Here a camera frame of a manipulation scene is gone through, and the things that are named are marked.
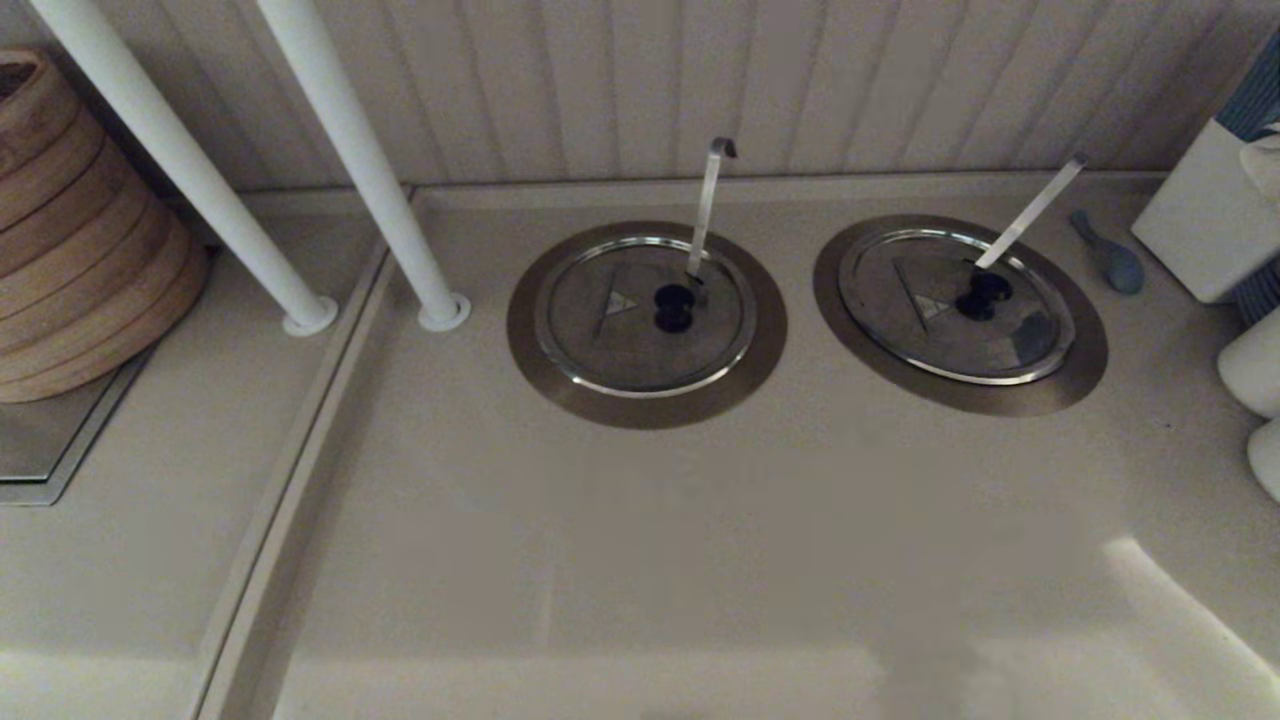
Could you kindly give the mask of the hinged steel lid black knob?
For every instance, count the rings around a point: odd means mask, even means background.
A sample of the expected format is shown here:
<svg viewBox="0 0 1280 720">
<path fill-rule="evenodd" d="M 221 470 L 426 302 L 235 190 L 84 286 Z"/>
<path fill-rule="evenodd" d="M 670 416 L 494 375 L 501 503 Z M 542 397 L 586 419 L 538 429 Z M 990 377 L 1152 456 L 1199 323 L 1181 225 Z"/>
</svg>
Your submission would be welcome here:
<svg viewBox="0 0 1280 720">
<path fill-rule="evenodd" d="M 1060 369 L 1076 341 L 1065 295 L 1028 260 L 977 261 L 986 229 L 908 222 L 855 229 L 837 291 L 845 311 L 906 364 L 973 386 L 1023 386 Z"/>
</svg>

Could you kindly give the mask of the straight steel ladle handle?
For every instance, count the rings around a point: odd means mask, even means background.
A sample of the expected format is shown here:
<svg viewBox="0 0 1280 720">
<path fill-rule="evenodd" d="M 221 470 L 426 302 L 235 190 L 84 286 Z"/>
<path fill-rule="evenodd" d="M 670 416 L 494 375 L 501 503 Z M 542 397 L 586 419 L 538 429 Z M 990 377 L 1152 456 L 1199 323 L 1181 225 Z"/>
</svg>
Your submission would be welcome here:
<svg viewBox="0 0 1280 720">
<path fill-rule="evenodd" d="M 975 260 L 974 268 L 987 272 L 992 268 L 1050 208 L 1068 186 L 1088 167 L 1091 159 L 1075 152 L 1048 183 L 1027 204 L 998 238 Z"/>
</svg>

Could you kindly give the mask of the round steel lid black knob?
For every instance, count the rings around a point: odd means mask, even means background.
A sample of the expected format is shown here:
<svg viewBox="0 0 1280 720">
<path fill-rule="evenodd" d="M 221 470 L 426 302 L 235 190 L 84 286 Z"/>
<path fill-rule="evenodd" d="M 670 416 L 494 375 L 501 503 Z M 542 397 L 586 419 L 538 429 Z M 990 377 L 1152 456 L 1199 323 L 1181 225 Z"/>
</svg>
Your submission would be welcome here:
<svg viewBox="0 0 1280 720">
<path fill-rule="evenodd" d="M 535 292 L 535 337 L 573 383 L 627 398 L 685 395 L 749 350 L 760 301 L 733 261 L 663 234 L 595 241 L 552 264 Z"/>
</svg>

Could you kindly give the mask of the blue plastic spoon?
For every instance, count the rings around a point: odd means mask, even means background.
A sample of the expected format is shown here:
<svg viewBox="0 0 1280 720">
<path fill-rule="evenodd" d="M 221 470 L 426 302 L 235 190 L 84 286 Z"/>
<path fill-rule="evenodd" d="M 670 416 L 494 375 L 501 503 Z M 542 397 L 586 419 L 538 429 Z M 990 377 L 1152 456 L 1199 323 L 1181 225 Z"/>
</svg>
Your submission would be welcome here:
<svg viewBox="0 0 1280 720">
<path fill-rule="evenodd" d="M 1138 256 L 1130 249 L 1103 237 L 1093 227 L 1085 210 L 1071 211 L 1069 222 L 1112 290 L 1126 296 L 1137 296 L 1146 287 L 1146 272 Z"/>
</svg>

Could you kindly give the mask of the brushed steel well collar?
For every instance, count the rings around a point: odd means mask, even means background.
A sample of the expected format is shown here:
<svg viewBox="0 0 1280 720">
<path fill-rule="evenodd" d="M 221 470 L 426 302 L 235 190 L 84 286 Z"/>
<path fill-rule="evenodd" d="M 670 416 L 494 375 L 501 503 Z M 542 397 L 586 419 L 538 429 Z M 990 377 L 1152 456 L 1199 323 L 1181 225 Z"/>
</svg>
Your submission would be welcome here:
<svg viewBox="0 0 1280 720">
<path fill-rule="evenodd" d="M 543 352 L 534 329 L 535 292 L 554 261 L 572 251 L 609 237 L 663 234 L 691 242 L 692 228 L 671 222 L 622 222 L 580 232 L 548 249 L 520 278 L 511 297 L 506 328 L 513 360 L 525 379 L 547 400 L 580 418 L 608 427 L 668 429 L 717 416 L 759 389 L 780 363 L 787 338 L 788 318 L 780 288 L 771 273 L 746 250 L 721 234 L 707 237 L 705 252 L 736 263 L 760 301 L 758 328 L 745 356 L 730 372 L 708 386 L 685 395 L 658 398 L 627 398 L 604 395 L 573 383 Z"/>
<path fill-rule="evenodd" d="M 1108 365 L 1108 341 L 1098 311 L 1065 272 L 1042 254 L 1023 245 L 1014 246 L 1007 252 L 1028 260 L 1065 295 L 1076 323 L 1076 341 L 1065 364 L 1053 374 L 1023 386 L 973 386 L 933 375 L 883 350 L 845 311 L 837 291 L 836 272 L 840 256 L 849 246 L 855 229 L 886 228 L 891 223 L 908 222 L 959 229 L 986 229 L 995 234 L 995 241 L 997 240 L 997 233 L 987 227 L 950 217 L 922 214 L 873 217 L 832 237 L 815 260 L 813 291 L 828 327 L 858 359 L 913 395 L 964 413 L 991 416 L 1039 416 L 1057 413 L 1080 402 L 1098 386 Z"/>
</svg>

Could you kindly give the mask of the white round pole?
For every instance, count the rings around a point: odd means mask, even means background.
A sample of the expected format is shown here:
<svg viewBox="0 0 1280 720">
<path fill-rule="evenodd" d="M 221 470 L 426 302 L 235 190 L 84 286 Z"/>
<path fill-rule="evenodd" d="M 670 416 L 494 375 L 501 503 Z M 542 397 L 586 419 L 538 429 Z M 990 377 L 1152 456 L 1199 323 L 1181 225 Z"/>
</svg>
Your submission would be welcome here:
<svg viewBox="0 0 1280 720">
<path fill-rule="evenodd" d="M 470 315 L 451 290 L 312 0 L 255 0 L 285 63 L 419 302 L 419 324 L 443 333 Z"/>
<path fill-rule="evenodd" d="M 337 301 L 310 288 L 93 1 L 28 1 L 143 149 L 282 307 L 285 333 L 307 337 L 325 331 L 337 319 Z"/>
</svg>

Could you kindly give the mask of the bamboo steamer stack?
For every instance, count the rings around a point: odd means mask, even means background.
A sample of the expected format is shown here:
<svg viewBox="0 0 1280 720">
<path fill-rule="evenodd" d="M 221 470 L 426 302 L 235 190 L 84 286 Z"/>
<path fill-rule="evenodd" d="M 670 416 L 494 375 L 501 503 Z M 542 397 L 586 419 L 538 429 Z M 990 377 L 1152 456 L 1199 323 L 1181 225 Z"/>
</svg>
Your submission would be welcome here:
<svg viewBox="0 0 1280 720">
<path fill-rule="evenodd" d="M 192 309 L 209 265 L 54 60 L 0 47 L 0 404 L 118 369 Z"/>
</svg>

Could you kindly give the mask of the white and teal striped box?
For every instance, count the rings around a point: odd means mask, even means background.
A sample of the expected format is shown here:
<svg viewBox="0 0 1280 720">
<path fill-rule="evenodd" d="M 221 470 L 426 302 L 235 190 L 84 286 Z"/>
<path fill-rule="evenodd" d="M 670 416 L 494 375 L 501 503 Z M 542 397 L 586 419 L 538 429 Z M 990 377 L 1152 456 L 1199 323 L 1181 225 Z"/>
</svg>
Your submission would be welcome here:
<svg viewBox="0 0 1280 720">
<path fill-rule="evenodd" d="M 1280 309 L 1280 31 L 1132 227 L 1203 304 Z"/>
</svg>

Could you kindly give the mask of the metal plate corner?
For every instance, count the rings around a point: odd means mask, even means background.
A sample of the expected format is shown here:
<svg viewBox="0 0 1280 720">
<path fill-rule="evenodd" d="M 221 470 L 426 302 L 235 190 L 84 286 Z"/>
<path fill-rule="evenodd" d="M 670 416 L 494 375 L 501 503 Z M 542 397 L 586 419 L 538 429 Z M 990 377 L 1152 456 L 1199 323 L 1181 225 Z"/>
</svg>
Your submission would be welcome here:
<svg viewBox="0 0 1280 720">
<path fill-rule="evenodd" d="M 49 507 L 64 496 L 154 352 L 64 395 L 0 404 L 0 507 Z"/>
</svg>

